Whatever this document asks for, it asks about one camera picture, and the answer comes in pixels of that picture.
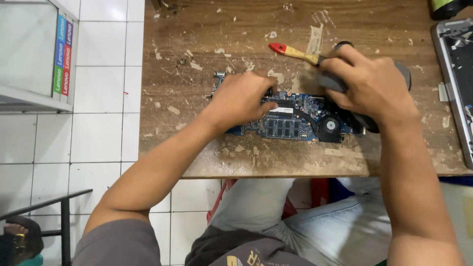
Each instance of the gray cloth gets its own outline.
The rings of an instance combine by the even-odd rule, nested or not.
[[[283,242],[245,230],[209,227],[193,243],[186,266],[288,265],[315,266]],[[135,219],[102,224],[77,244],[74,266],[161,266],[151,225]]]

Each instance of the sandal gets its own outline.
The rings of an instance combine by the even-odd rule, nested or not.
[[[8,265],[17,265],[41,253],[44,248],[44,243],[41,237],[41,228],[38,223],[23,216],[8,218],[5,222],[18,224],[28,229],[28,233],[26,234],[12,235],[9,232],[5,232],[6,235],[13,236],[13,259]]]

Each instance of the left hand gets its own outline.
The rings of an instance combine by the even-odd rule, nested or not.
[[[228,75],[213,94],[212,102],[204,112],[221,132],[256,121],[278,107],[274,102],[260,103],[270,87],[273,93],[277,93],[277,83],[275,78],[267,76],[267,71]]]

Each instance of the wooden table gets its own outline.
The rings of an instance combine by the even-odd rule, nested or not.
[[[172,4],[178,10],[165,7]],[[280,90],[314,93],[307,64],[276,55],[268,43],[325,54],[350,40],[370,58],[389,56],[411,70],[411,94],[437,173],[472,173],[464,164],[450,105],[439,102],[442,76],[426,1],[165,0],[163,5],[156,12],[147,0],[145,8],[141,156],[206,107],[214,71],[272,70]],[[346,136],[341,145],[226,134],[207,145],[184,178],[376,176],[380,152],[379,135],[371,133]]]

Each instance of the right hand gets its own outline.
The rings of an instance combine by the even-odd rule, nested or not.
[[[405,79],[391,58],[370,60],[350,45],[340,47],[335,56],[324,60],[320,68],[348,85],[346,93],[326,90],[340,108],[368,115],[379,126],[419,119]]]

